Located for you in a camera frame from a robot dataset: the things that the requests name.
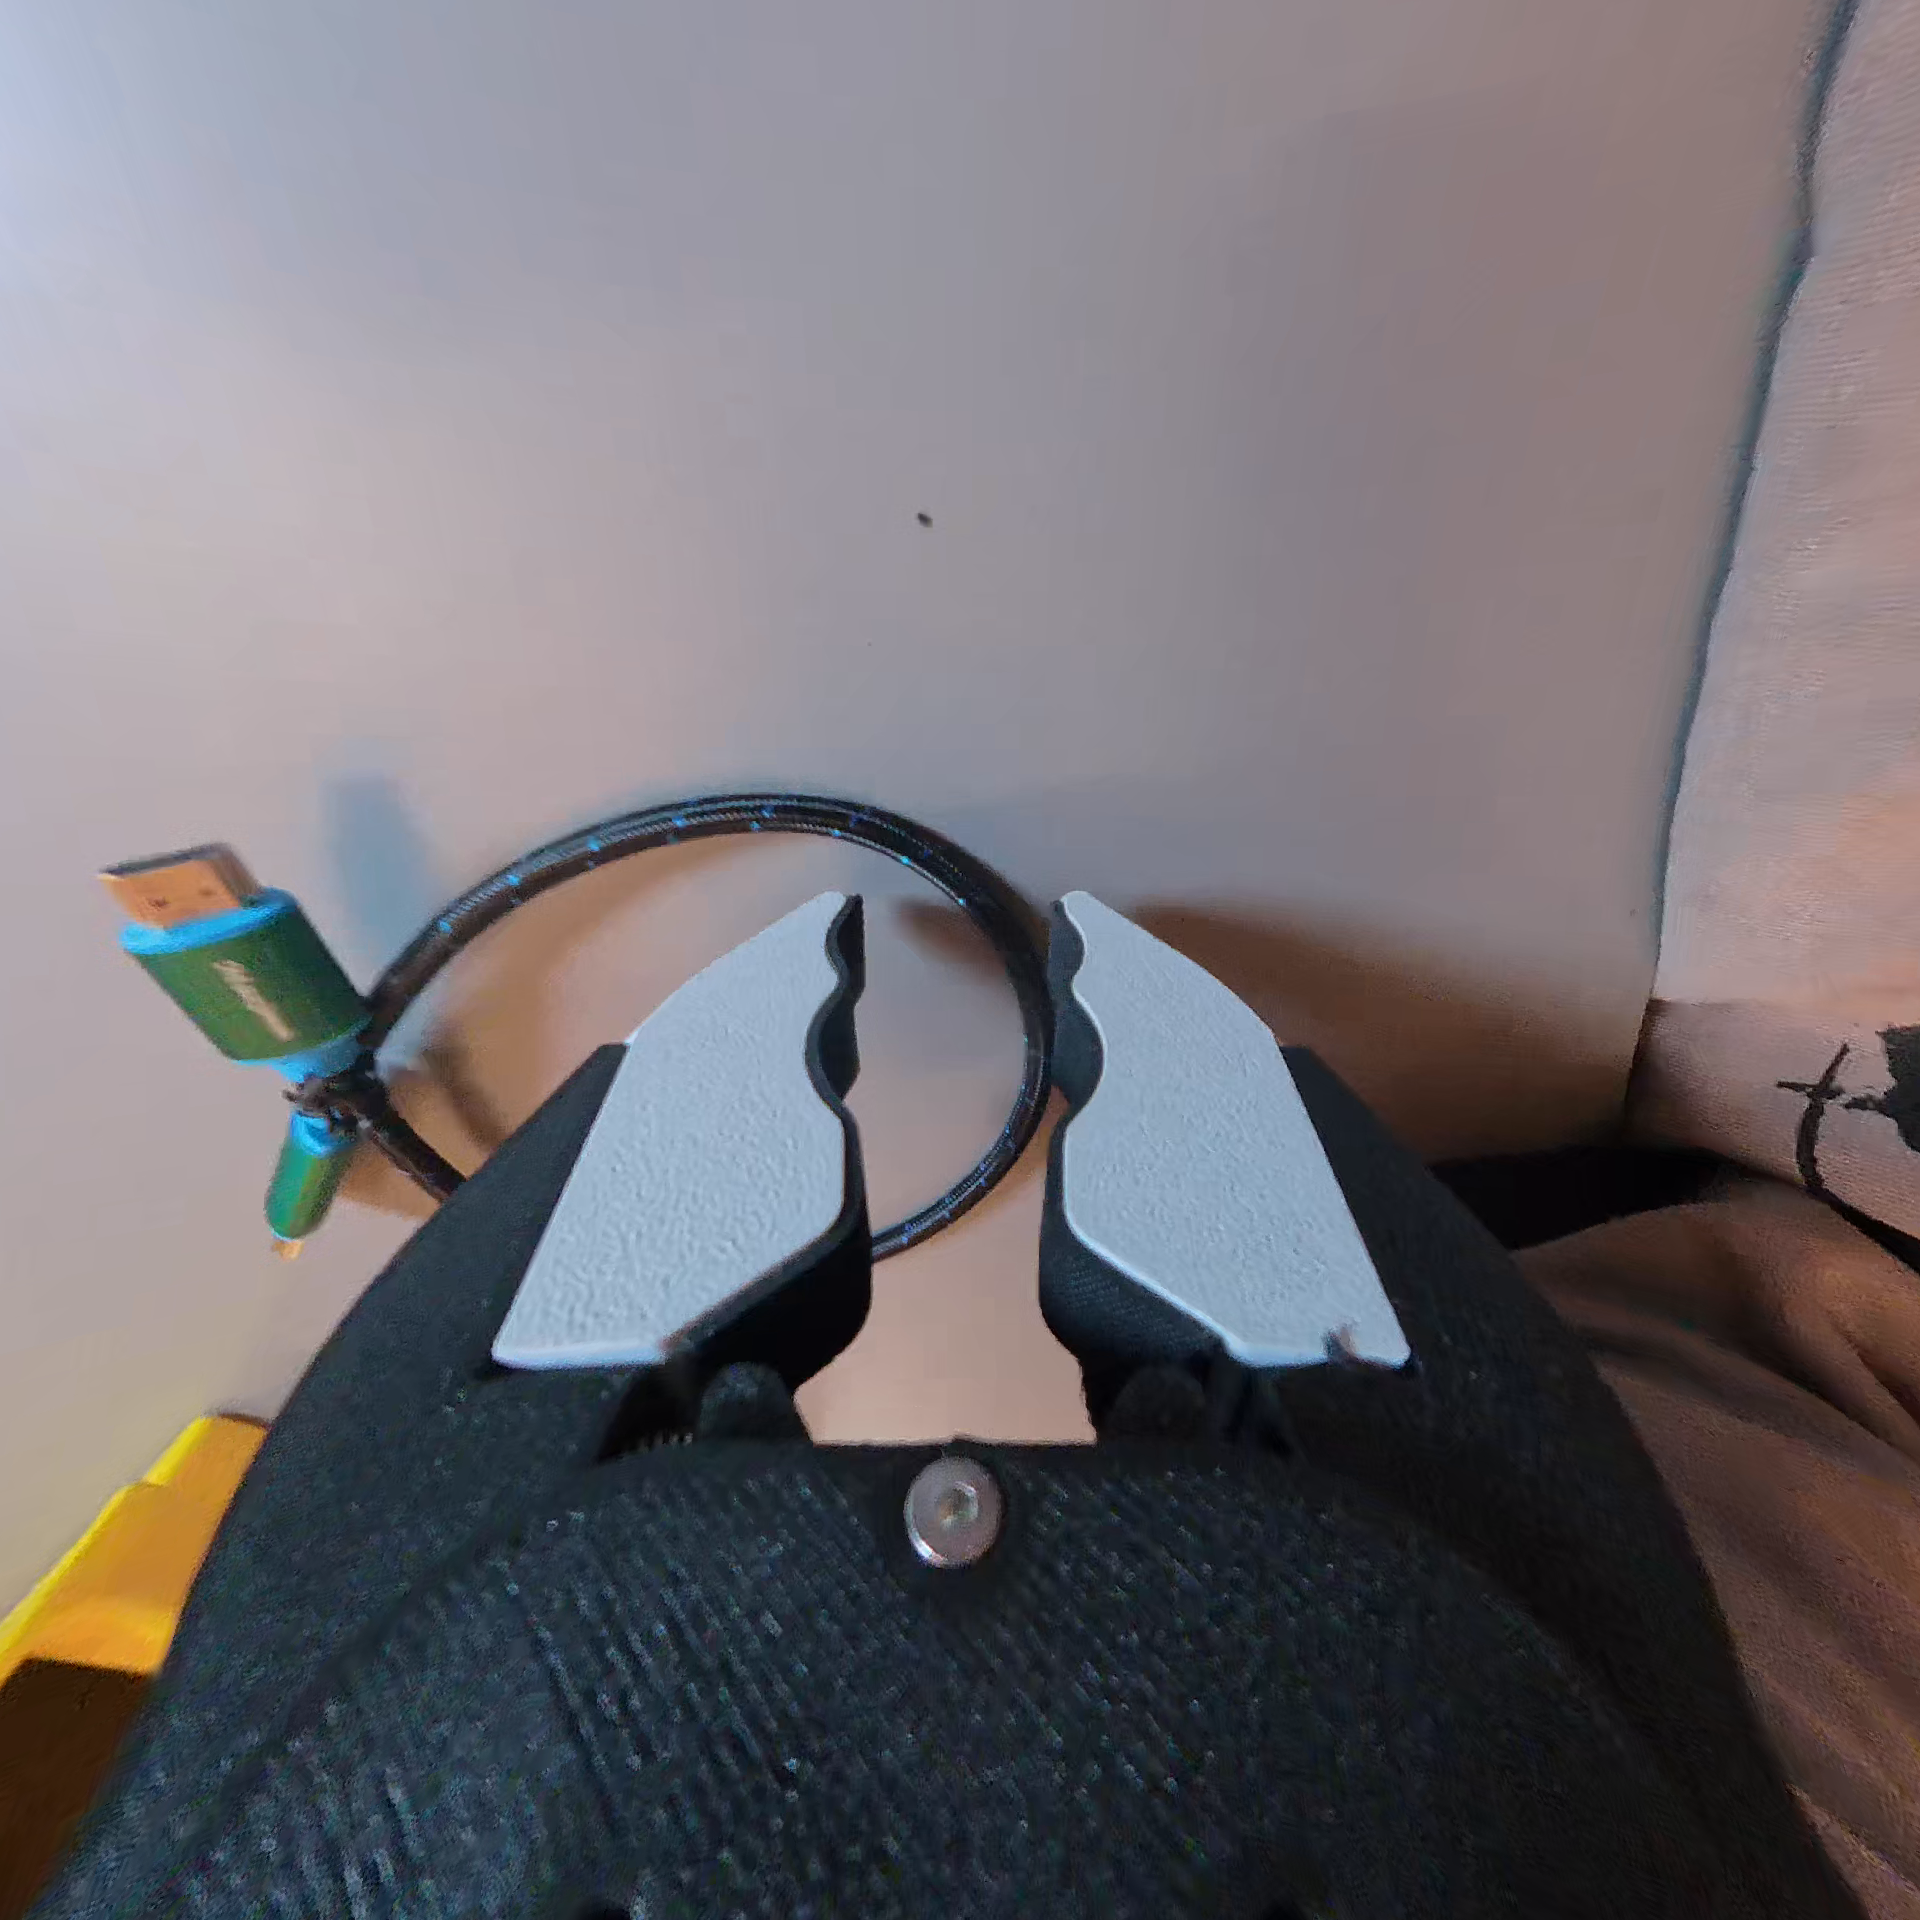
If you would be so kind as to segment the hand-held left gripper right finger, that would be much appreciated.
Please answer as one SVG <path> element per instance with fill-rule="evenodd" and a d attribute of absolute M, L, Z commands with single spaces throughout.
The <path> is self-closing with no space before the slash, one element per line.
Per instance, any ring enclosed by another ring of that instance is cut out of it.
<path fill-rule="evenodd" d="M 1051 908 L 1042 1305 L 1087 1361 L 1257 1372 L 1411 1344 L 1266 1021 L 1094 895 Z"/>

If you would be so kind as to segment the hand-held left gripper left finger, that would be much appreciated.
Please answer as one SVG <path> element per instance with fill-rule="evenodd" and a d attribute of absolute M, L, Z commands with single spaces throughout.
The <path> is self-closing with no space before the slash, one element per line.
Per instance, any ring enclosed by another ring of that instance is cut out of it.
<path fill-rule="evenodd" d="M 491 1344 L 515 1372 L 819 1373 L 873 1301 L 848 1092 L 861 896 L 819 895 L 629 1035 Z"/>

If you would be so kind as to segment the yellow plastic bin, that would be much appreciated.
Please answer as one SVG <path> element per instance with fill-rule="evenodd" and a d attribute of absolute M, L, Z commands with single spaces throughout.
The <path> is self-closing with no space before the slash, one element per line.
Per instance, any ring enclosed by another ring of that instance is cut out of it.
<path fill-rule="evenodd" d="M 64 1858 L 267 1426 L 185 1426 L 3 1623 L 3 1916 Z"/>

